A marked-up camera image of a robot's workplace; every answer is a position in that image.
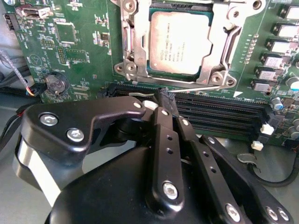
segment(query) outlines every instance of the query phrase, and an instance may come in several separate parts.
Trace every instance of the gray surface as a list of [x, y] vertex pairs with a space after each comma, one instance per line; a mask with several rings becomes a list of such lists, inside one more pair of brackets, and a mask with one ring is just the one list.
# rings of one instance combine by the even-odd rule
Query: gray surface
[[[28, 100], [9, 97], [0, 94], [0, 130], [14, 114], [16, 108], [29, 103]], [[17, 178], [12, 169], [12, 159], [18, 133], [8, 143], [0, 154], [0, 223], [1, 224], [42, 224], [50, 206], [42, 194], [29, 184]], [[220, 139], [227, 149], [234, 153], [246, 152], [247, 144], [240, 141]], [[97, 165], [124, 152], [126, 147], [107, 148], [89, 155], [84, 161], [84, 171], [91, 170]], [[267, 146], [261, 152], [256, 152], [260, 176], [269, 181], [280, 181], [286, 178], [294, 160], [294, 153], [279, 147]], [[299, 223], [299, 178], [291, 185], [280, 189], [268, 189], [292, 214], [295, 223]]]

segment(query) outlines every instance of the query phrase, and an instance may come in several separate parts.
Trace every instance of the motherboard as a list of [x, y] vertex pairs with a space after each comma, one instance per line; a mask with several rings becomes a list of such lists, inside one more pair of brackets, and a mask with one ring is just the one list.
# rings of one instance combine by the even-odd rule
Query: motherboard
[[176, 93], [198, 133], [299, 145], [299, 0], [2, 0], [45, 103]]

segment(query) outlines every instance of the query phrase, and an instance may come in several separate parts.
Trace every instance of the cpu socket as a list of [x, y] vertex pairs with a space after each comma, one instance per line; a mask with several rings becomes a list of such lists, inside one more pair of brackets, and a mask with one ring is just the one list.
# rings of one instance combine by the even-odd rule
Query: cpu socket
[[265, 0], [111, 1], [121, 9], [123, 62], [115, 71], [134, 84], [190, 90], [236, 85], [229, 69], [245, 19], [265, 8]]

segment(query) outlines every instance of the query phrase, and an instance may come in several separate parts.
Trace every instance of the silver cylinder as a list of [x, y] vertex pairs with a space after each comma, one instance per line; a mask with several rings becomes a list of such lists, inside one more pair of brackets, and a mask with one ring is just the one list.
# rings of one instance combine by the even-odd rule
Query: silver cylinder
[[271, 100], [271, 103], [273, 105], [273, 109], [278, 111], [284, 108], [283, 104], [281, 103], [281, 100], [279, 97], [274, 98]]
[[289, 131], [292, 139], [299, 138], [299, 132], [296, 130], [296, 128], [294, 126], [289, 127], [288, 131]]
[[293, 125], [297, 131], [299, 131], [299, 119], [293, 121]]
[[286, 80], [285, 84], [290, 87], [293, 91], [299, 90], [299, 78], [298, 77], [291, 77]]

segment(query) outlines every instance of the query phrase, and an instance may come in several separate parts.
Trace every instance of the green circuit board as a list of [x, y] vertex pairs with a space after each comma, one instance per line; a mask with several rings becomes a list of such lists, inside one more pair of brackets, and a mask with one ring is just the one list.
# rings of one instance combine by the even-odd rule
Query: green circuit board
[[[16, 7], [28, 3], [50, 6], [53, 11], [53, 15], [44, 20], [17, 16], [20, 27], [15, 31], [35, 82], [44, 82], [47, 75], [55, 71], [62, 73], [70, 83], [62, 96], [49, 91], [43, 93], [45, 103], [96, 99], [98, 91], [111, 83], [132, 84], [114, 71], [114, 65], [122, 61], [121, 13], [120, 8], [110, 0], [16, 0], [14, 6], [4, 1], [2, 3], [8, 13], [15, 13]], [[269, 38], [275, 38], [273, 25], [285, 21], [279, 12], [286, 4], [299, 5], [299, 0], [267, 0], [261, 13], [246, 19], [230, 69], [237, 85], [196, 94], [259, 104], [268, 104], [275, 96], [299, 100], [299, 91], [291, 91], [285, 84], [290, 76], [298, 75], [299, 69], [295, 63], [299, 55], [296, 54], [291, 58], [291, 66], [270, 92], [254, 91], [251, 86], [256, 78], [256, 67], [262, 65], [261, 55], [269, 52], [265, 43]], [[244, 63], [253, 39], [256, 45], [252, 56], [249, 63]], [[138, 85], [158, 87], [153, 84]], [[294, 119], [299, 118], [299, 105], [292, 105], [281, 112], [293, 112], [295, 116], [282, 122], [271, 137], [270, 144], [282, 145], [289, 138], [287, 129]]]

